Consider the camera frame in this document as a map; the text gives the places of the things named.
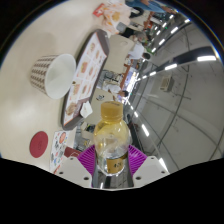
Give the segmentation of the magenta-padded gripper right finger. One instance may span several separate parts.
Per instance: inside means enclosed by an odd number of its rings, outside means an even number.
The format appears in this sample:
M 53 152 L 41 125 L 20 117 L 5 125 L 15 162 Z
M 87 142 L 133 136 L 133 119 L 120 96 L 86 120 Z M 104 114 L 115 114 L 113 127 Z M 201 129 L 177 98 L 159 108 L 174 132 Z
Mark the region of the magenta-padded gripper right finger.
M 128 163 L 135 188 L 143 187 L 169 174 L 155 156 L 146 156 L 132 145 L 128 149 Z

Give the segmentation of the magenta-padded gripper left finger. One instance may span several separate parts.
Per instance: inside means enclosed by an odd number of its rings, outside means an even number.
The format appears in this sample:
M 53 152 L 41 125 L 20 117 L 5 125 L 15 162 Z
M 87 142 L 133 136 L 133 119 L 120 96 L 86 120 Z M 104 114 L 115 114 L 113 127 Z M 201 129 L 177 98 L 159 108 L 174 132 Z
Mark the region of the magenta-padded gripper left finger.
M 68 157 L 56 171 L 56 175 L 81 187 L 92 188 L 95 167 L 95 146 L 92 145 L 77 157 Z

